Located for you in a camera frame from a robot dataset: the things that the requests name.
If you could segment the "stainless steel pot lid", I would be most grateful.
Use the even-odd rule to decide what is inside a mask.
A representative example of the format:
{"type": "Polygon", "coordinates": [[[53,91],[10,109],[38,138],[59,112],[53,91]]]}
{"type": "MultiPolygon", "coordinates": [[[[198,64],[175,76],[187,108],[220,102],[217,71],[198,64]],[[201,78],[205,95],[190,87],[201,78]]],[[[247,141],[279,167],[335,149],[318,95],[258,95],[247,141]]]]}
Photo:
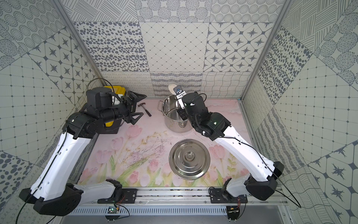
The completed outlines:
{"type": "Polygon", "coordinates": [[[177,142],[169,154],[171,170],[185,180],[201,178],[209,170],[210,154],[201,142],[184,139],[177,142]]]}

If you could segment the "white spoon grey handle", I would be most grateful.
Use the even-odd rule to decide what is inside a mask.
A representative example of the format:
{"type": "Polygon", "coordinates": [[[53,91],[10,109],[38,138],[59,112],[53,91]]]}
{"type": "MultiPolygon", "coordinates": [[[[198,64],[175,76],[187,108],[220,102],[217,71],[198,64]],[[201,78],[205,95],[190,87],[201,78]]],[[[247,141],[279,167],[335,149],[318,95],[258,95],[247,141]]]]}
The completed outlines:
{"type": "Polygon", "coordinates": [[[175,90],[174,90],[174,88],[175,88],[176,86],[177,86],[176,84],[169,84],[169,85],[168,85],[168,89],[169,89],[170,93],[175,96],[174,99],[176,100],[178,106],[181,107],[181,106],[180,106],[180,103],[178,102],[178,99],[176,98],[177,94],[176,94],[176,92],[175,92],[175,90]]]}

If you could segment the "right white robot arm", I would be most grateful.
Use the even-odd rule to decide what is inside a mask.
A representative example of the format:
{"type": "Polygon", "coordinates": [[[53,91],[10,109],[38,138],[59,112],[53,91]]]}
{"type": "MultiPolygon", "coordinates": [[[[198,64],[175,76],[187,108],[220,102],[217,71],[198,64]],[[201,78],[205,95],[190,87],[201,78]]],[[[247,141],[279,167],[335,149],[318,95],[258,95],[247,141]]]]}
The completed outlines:
{"type": "Polygon", "coordinates": [[[254,149],[222,114],[209,112],[201,94],[182,93],[177,99],[194,130],[224,147],[249,171],[240,178],[226,180],[222,197],[227,202],[240,195],[265,201],[277,191],[284,170],[281,162],[273,162],[254,149]]]}

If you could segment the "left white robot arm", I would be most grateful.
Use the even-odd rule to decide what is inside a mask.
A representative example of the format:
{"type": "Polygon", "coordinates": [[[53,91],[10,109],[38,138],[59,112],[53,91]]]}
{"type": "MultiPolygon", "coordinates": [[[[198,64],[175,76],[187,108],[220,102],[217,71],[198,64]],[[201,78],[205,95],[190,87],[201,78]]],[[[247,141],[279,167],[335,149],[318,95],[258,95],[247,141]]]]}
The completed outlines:
{"type": "Polygon", "coordinates": [[[139,121],[143,113],[136,112],[137,103],[147,96],[133,91],[118,96],[109,88],[96,87],[88,90],[86,97],[81,110],[66,120],[58,146],[40,177],[20,192],[20,199],[32,204],[40,215],[63,217],[84,203],[117,203],[124,198],[119,181],[105,179],[86,187],[71,184],[68,179],[96,134],[115,134],[122,121],[132,125],[139,121]]]}

